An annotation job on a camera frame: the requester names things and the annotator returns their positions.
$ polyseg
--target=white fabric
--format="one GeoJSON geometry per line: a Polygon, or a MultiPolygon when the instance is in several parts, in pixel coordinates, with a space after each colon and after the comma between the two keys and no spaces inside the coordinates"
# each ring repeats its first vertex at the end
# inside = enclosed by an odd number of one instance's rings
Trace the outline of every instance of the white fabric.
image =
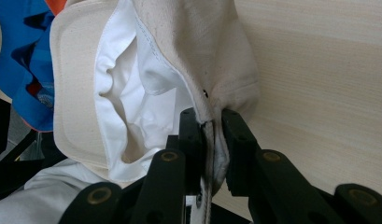
{"type": "Polygon", "coordinates": [[[109,178],[116,182],[144,176],[167,136],[178,134],[179,113],[193,105],[180,75],[152,48],[132,2],[120,0],[102,33],[94,75],[109,178]]]}
{"type": "Polygon", "coordinates": [[[43,184],[33,179],[31,190],[0,202],[0,220],[10,223],[7,209],[21,202],[8,211],[24,223],[54,223],[90,183],[129,185],[147,172],[167,135],[178,132],[179,113],[193,107],[207,152],[202,201],[191,222],[209,223],[212,194],[229,162],[220,112],[250,114],[258,97],[233,1],[71,0],[52,24],[50,48],[55,141],[79,163],[38,174],[45,174],[43,184]],[[41,206],[27,203],[38,200],[41,206]]]}
{"type": "Polygon", "coordinates": [[[42,170],[0,201],[0,224],[58,223],[67,206],[90,184],[106,181],[79,162],[67,159],[42,170]]]}

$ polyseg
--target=white garment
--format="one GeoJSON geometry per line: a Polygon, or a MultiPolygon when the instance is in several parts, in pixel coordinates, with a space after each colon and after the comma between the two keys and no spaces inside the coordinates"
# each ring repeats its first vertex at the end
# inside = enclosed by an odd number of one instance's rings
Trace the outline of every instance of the white garment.
{"type": "Polygon", "coordinates": [[[193,106],[185,81],[170,68],[120,0],[106,23],[95,58],[94,101],[109,179],[131,183],[147,174],[179,114],[193,106]]]}
{"type": "Polygon", "coordinates": [[[68,205],[90,184],[106,181],[79,162],[66,159],[44,169],[0,201],[0,224],[58,223],[68,205]]]}

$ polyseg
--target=blue fabric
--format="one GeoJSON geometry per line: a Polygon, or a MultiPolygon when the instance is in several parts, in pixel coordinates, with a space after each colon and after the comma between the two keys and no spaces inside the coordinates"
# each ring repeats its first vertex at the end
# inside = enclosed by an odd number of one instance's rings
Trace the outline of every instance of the blue fabric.
{"type": "Polygon", "coordinates": [[[24,69],[11,58],[14,49],[36,42],[43,30],[24,25],[24,0],[0,0],[2,46],[0,52],[0,89],[13,98],[22,83],[24,69]]]}
{"type": "Polygon", "coordinates": [[[53,130],[53,18],[44,0],[0,0],[0,89],[24,121],[41,132],[53,130]],[[32,84],[41,85],[35,95],[27,90],[32,84]]]}

